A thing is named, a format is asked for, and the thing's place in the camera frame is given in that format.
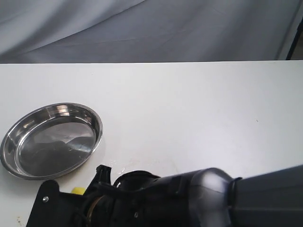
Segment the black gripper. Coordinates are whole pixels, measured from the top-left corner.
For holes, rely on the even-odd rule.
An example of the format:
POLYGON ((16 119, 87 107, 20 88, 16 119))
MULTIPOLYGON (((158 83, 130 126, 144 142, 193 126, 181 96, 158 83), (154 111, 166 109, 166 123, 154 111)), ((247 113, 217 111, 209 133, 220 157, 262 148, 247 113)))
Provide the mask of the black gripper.
POLYGON ((82 211, 88 227, 117 227, 121 203, 129 202, 133 193, 111 184, 111 167, 99 165, 84 192, 82 211))

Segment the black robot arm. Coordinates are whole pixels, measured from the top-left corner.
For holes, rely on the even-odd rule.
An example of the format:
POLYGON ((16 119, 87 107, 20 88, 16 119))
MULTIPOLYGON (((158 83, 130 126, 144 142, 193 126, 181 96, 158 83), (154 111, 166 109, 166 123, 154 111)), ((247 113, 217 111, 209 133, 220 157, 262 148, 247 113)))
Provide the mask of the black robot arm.
POLYGON ((218 168, 159 177, 132 171, 110 181, 99 166, 86 189, 84 227, 300 227, 303 168, 249 178, 218 168))

